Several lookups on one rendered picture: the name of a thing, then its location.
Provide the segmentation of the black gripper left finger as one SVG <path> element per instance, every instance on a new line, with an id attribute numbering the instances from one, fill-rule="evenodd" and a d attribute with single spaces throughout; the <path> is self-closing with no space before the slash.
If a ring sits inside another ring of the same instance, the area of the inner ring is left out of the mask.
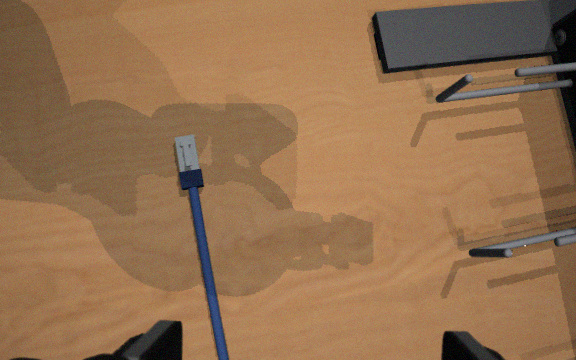
<path id="1" fill-rule="evenodd" d="M 146 333 L 128 339 L 114 353 L 83 360 L 182 360 L 182 341 L 181 321 L 159 320 Z"/>

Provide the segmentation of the blue patch cable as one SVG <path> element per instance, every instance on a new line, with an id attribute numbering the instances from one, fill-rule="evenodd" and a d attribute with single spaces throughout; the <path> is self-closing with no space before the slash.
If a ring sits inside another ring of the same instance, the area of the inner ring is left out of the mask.
<path id="1" fill-rule="evenodd" d="M 188 188 L 203 278 L 219 360 L 229 360 L 219 310 L 198 187 Z"/>

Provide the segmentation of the network cable plug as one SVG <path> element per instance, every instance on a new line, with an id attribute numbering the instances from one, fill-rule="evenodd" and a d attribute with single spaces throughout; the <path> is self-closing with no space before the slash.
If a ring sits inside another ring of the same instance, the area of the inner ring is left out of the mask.
<path id="1" fill-rule="evenodd" d="M 204 187 L 194 135 L 175 137 L 182 190 Z"/>

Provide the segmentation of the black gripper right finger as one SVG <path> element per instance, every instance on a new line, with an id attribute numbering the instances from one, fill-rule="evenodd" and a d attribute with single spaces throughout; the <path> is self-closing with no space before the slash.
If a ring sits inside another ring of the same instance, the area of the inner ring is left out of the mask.
<path id="1" fill-rule="evenodd" d="M 492 354 L 491 354 L 492 353 Z M 482 346 L 467 331 L 445 331 L 441 360 L 506 360 L 498 352 Z"/>

